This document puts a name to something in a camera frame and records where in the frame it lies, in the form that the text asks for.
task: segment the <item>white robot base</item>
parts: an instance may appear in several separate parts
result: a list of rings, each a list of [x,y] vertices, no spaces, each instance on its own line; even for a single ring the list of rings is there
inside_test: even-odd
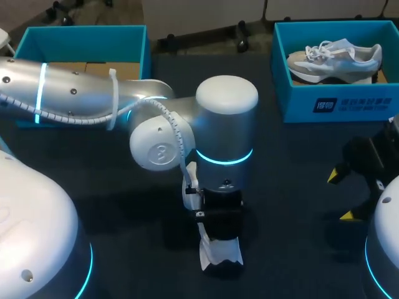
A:
[[[370,224],[362,261],[369,299],[399,298],[399,177],[384,190]]]
[[[98,298],[75,206],[53,180],[0,151],[0,298]]]

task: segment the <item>white sneaker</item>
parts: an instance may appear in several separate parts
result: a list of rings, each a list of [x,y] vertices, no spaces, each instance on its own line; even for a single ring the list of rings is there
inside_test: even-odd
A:
[[[347,83],[371,83],[382,62],[382,48],[357,47],[347,39],[324,41],[318,47],[290,54],[288,68],[292,74],[310,83],[339,78]]]

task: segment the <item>black table surface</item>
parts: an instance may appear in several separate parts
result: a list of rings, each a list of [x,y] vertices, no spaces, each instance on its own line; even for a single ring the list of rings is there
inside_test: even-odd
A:
[[[361,244],[340,259],[324,217],[362,202],[368,191],[357,176],[339,186],[326,180],[344,143],[376,133],[381,123],[283,124],[265,55],[153,58],[153,77],[179,97],[214,75],[246,78],[259,91],[238,279],[203,275],[197,233],[182,217],[179,169],[141,169],[126,133],[19,130],[4,121],[0,134],[21,161],[69,193],[112,298],[363,298]],[[354,238],[350,229],[335,233]]]

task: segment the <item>robotic arm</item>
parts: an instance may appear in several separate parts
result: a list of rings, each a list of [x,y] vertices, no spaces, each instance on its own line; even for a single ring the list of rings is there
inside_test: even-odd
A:
[[[257,101],[255,86],[234,76],[209,78],[195,97],[175,98],[157,80],[118,82],[112,72],[99,78],[0,57],[0,114],[37,124],[127,130],[141,167],[165,171],[180,165],[183,204],[201,235],[203,270],[224,261],[243,264],[241,191]],[[186,166],[192,150],[197,162]]]

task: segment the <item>cyan led ring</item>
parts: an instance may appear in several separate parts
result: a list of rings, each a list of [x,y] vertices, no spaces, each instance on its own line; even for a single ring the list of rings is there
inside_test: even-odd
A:
[[[217,160],[214,160],[214,159],[211,159],[211,158],[208,158],[208,157],[204,156],[198,150],[197,150],[197,153],[198,153],[198,156],[203,158],[205,161],[213,163],[213,164],[217,164],[217,165],[235,165],[235,164],[238,164],[238,163],[241,163],[241,162],[247,160],[252,155],[253,151],[254,150],[252,149],[245,157],[242,157],[241,159],[237,159],[237,160],[232,160],[232,161],[217,161]]]

